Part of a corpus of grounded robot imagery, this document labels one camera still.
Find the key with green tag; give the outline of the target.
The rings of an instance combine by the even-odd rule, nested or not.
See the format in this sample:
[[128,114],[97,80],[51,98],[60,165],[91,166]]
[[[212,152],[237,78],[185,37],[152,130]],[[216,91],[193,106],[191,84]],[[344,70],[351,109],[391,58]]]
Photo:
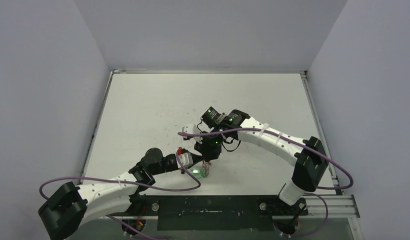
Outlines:
[[192,168],[190,169],[190,173],[197,179],[204,177],[204,171],[202,168]]

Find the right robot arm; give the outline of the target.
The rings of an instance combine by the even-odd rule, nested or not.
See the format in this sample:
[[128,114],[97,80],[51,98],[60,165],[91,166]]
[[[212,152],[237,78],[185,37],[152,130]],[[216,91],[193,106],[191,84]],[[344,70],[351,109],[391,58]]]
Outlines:
[[293,167],[292,177],[283,185],[275,201],[277,211],[283,215],[294,210],[296,202],[306,192],[315,192],[327,171],[329,162],[317,137],[294,137],[237,109],[225,114],[209,107],[199,123],[205,124],[210,131],[191,124],[185,126],[183,132],[195,134],[194,148],[207,162],[219,157],[223,144],[238,141],[273,153]]

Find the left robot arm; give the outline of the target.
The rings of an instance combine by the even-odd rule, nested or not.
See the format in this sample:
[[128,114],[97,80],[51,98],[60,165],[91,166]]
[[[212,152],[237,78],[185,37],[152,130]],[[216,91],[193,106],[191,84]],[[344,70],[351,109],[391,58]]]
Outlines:
[[111,179],[92,177],[92,184],[75,185],[72,177],[65,177],[50,197],[42,191],[46,202],[38,214],[52,240],[70,237],[81,225],[106,215],[126,212],[136,215],[142,202],[136,196],[147,189],[153,189],[155,175],[172,171],[187,172],[193,165],[202,162],[203,157],[179,148],[173,154],[164,156],[158,148],[146,151],[141,160],[128,171]]

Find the metal keyring with red handle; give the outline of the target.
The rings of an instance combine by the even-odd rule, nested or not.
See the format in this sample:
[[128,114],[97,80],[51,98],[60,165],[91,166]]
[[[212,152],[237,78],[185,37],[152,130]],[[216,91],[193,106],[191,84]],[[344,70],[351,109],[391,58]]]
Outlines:
[[207,178],[210,173],[210,167],[212,166],[212,163],[209,161],[202,161],[202,177]]

